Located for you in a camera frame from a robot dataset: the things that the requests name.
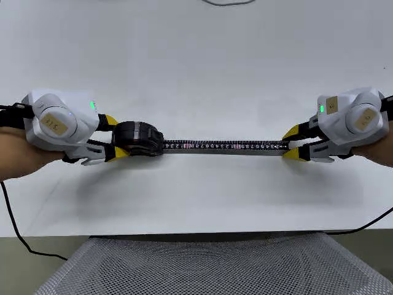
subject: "white surface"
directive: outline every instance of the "white surface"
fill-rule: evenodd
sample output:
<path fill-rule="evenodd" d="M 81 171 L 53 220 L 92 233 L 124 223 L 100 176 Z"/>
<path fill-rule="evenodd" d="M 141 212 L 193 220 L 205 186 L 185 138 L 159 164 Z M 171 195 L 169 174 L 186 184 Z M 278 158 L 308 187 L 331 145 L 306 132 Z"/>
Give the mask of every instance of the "white surface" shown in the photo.
<path fill-rule="evenodd" d="M 320 94 L 393 93 L 393 2 L 3 0 L 1 103 L 88 89 L 166 138 L 279 139 Z M 6 182 L 24 235 L 346 229 L 393 204 L 393 171 L 353 157 L 166 155 L 53 163 Z M 393 227 L 393 216 L 375 227 Z M 14 235 L 0 202 L 0 236 Z"/>

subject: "tape measure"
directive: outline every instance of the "tape measure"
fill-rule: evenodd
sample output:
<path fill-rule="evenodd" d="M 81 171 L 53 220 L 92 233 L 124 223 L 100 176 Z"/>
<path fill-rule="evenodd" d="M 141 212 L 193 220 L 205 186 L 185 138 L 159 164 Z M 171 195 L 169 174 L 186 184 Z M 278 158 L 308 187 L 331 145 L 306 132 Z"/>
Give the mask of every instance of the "tape measure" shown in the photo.
<path fill-rule="evenodd" d="M 288 141 L 251 140 L 164 140 L 154 126 L 128 121 L 115 126 L 112 144 L 130 155 L 162 154 L 240 154 L 283 155 L 289 150 Z"/>

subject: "cable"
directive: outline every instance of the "cable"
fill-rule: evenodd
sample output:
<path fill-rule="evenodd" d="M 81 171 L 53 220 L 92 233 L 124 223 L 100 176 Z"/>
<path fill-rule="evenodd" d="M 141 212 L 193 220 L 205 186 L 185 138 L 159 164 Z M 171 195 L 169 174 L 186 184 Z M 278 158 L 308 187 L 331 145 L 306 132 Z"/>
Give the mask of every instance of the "cable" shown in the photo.
<path fill-rule="evenodd" d="M 390 214 L 393 212 L 393 207 L 390 208 L 389 210 L 387 210 L 387 212 L 379 215 L 377 218 L 375 218 L 374 220 L 370 221 L 368 224 L 358 228 L 358 229 L 351 229 L 351 230 L 344 230 L 342 232 L 327 232 L 326 234 L 328 235 L 346 235 L 346 234 L 353 234 L 355 232 L 360 232 L 363 229 L 368 228 L 369 226 L 372 226 L 374 223 L 378 222 L 379 220 L 381 220 L 382 218 L 384 218 L 386 215 Z"/>
<path fill-rule="evenodd" d="M 245 4 L 250 4 L 255 2 L 255 0 L 248 0 L 248 1 L 243 1 L 243 2 L 230 2 L 230 3 L 216 3 L 216 2 L 212 2 L 210 0 L 202 0 L 203 2 L 206 2 L 210 5 L 214 5 L 214 6 L 235 6 L 235 5 L 245 5 Z"/>
<path fill-rule="evenodd" d="M 57 254 L 49 254 L 49 253 L 43 253 L 43 252 L 37 252 L 37 251 L 34 251 L 34 250 L 32 250 L 32 249 L 30 248 L 29 244 L 27 244 L 27 242 L 25 241 L 25 239 L 22 238 L 22 236 L 19 234 L 19 230 L 18 230 L 18 227 L 17 227 L 17 223 L 15 222 L 14 214 L 12 213 L 10 200 L 9 200 L 9 198 L 8 198 L 8 193 L 7 193 L 6 185 L 4 184 L 3 181 L 1 181 L 0 184 L 1 184 L 2 192 L 3 192 L 3 194 L 4 194 L 4 198 L 5 198 L 5 200 L 6 200 L 8 214 L 9 214 L 9 216 L 10 216 L 10 219 L 11 219 L 11 222 L 12 222 L 12 226 L 14 227 L 14 231 L 15 231 L 15 233 L 16 233 L 16 235 L 17 235 L 19 241 L 21 241 L 22 244 L 24 244 L 24 246 L 26 247 L 26 249 L 27 249 L 30 253 L 32 253 L 32 254 L 43 255 L 43 256 L 51 256 L 51 257 L 57 257 L 57 258 L 60 258 L 60 259 L 62 259 L 62 260 L 67 261 L 67 258 L 62 257 L 62 256 L 60 256 L 60 255 L 57 255 Z"/>

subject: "beige label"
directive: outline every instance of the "beige label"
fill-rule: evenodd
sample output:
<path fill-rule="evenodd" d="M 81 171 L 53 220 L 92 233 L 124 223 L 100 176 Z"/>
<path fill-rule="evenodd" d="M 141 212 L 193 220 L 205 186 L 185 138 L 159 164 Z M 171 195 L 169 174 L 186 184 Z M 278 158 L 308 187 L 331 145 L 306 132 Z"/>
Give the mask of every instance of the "beige label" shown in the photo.
<path fill-rule="evenodd" d="M 332 96 L 326 99 L 326 114 L 334 114 L 338 111 L 338 100 L 337 96 Z"/>
<path fill-rule="evenodd" d="M 41 123 L 44 124 L 49 129 L 51 129 L 51 131 L 55 132 L 59 136 L 62 135 L 68 129 L 68 127 L 62 123 L 62 121 L 56 119 L 51 114 L 46 114 L 45 117 L 41 119 Z"/>
<path fill-rule="evenodd" d="M 365 109 L 363 114 L 355 122 L 355 127 L 362 131 L 365 130 L 375 116 L 376 112 L 373 109 Z"/>

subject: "human hand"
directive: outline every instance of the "human hand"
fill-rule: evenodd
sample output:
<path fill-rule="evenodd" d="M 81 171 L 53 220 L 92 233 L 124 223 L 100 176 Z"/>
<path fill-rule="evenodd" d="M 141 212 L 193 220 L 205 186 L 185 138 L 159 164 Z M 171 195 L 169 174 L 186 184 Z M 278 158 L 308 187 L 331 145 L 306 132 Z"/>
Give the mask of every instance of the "human hand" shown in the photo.
<path fill-rule="evenodd" d="M 29 144 L 23 130 L 0 127 L 0 181 L 31 174 L 63 157 L 63 152 L 44 151 Z"/>
<path fill-rule="evenodd" d="M 361 155 L 375 163 L 393 167 L 393 121 L 389 122 L 387 136 L 368 146 L 354 147 L 352 152 L 354 155 Z"/>

